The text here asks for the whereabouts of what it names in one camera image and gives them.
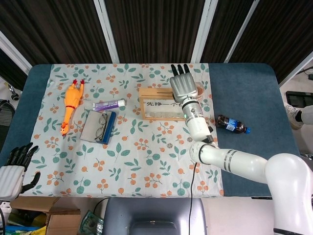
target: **person's foot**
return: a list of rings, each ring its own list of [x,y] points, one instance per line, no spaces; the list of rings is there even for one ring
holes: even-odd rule
[[[303,126],[303,122],[296,121],[295,116],[301,109],[295,108],[286,102],[284,102],[284,105],[292,129],[299,130]]]

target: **dark curtain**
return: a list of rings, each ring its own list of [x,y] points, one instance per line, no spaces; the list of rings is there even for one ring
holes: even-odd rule
[[[112,62],[93,0],[1,0],[0,30],[31,65]]]
[[[121,63],[190,62],[204,0],[105,0]]]
[[[253,0],[219,0],[201,62],[223,63]]]
[[[262,0],[230,62],[267,63],[278,83],[313,51],[312,0]]]
[[[13,87],[23,90],[27,75],[0,50],[0,76]]]

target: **toothpaste tube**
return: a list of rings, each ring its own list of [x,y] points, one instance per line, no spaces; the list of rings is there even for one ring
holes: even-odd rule
[[[109,102],[93,103],[92,109],[94,111],[102,111],[102,110],[114,109],[114,108],[118,108],[122,106],[125,106],[125,100],[120,99],[120,100],[114,100],[114,101],[109,101]]]

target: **yellow rubber chicken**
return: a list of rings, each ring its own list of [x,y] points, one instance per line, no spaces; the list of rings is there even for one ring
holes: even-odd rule
[[[66,135],[68,132],[68,122],[70,120],[70,117],[74,110],[77,108],[80,98],[83,95],[84,92],[84,83],[85,81],[82,79],[80,82],[80,88],[76,89],[75,85],[77,83],[77,80],[75,79],[72,83],[72,85],[67,89],[67,92],[65,93],[65,116],[64,121],[61,125],[61,134],[62,136]]]

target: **white robotic arm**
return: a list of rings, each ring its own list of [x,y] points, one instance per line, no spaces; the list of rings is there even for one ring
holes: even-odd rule
[[[274,234],[313,235],[313,172],[298,156],[277,154],[268,161],[260,156],[233,150],[219,149],[210,134],[196,100],[197,89],[188,67],[185,73],[174,65],[170,78],[175,101],[183,104],[186,125],[195,142],[190,148],[192,160],[215,165],[222,170],[249,180],[267,184],[274,203]]]

